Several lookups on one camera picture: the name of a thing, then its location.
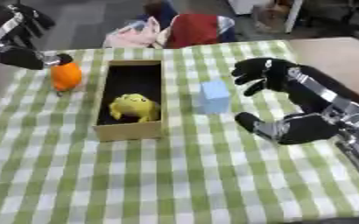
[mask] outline gingham tablecloth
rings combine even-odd
[[[359,175],[320,141],[277,146],[234,121],[248,111],[279,119],[283,94],[242,96],[229,75],[238,60],[294,60],[283,41],[182,50],[69,51],[83,82],[61,98],[48,71],[19,70],[0,101],[0,224],[265,223],[359,216]],[[99,143],[92,111],[112,59],[164,59],[165,135]],[[197,113],[201,81],[222,79],[230,111]]]

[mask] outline cardboard box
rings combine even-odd
[[[141,94],[162,107],[162,62],[160,60],[112,60],[99,84],[95,101],[94,130],[102,142],[161,136],[162,116],[154,122],[137,122],[124,116],[117,121],[109,105],[124,94]]]

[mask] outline robotic hand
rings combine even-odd
[[[46,57],[35,51],[31,42],[32,37],[40,38],[42,30],[54,25],[47,15],[29,6],[0,6],[0,63],[33,70],[63,64],[67,56]]]
[[[359,94],[311,66],[283,59],[247,59],[232,72],[236,85],[251,81],[251,96],[263,89],[288,94],[303,113],[264,122],[250,113],[236,116],[247,131],[279,144],[304,144],[338,136],[336,145],[359,171]]]
[[[244,92],[246,96],[254,95],[265,88],[286,92],[289,100],[298,105],[303,113],[287,115],[282,121],[267,123],[244,112],[236,117],[238,123],[247,131],[256,132],[280,144],[303,144],[335,136],[339,131],[339,124],[330,123],[323,116],[323,112],[332,102],[290,75],[297,72],[307,75],[336,95],[359,104],[359,94],[314,67],[296,65],[283,59],[248,59],[237,63],[232,73],[237,77],[236,85],[260,80]]]

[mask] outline stuffed toy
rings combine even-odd
[[[110,105],[110,114],[116,119],[122,115],[137,116],[139,123],[156,121],[159,119],[160,106],[140,94],[123,94]]]

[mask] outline blue cube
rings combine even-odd
[[[230,104],[230,93],[222,80],[201,83],[201,113],[218,114],[227,112]]]

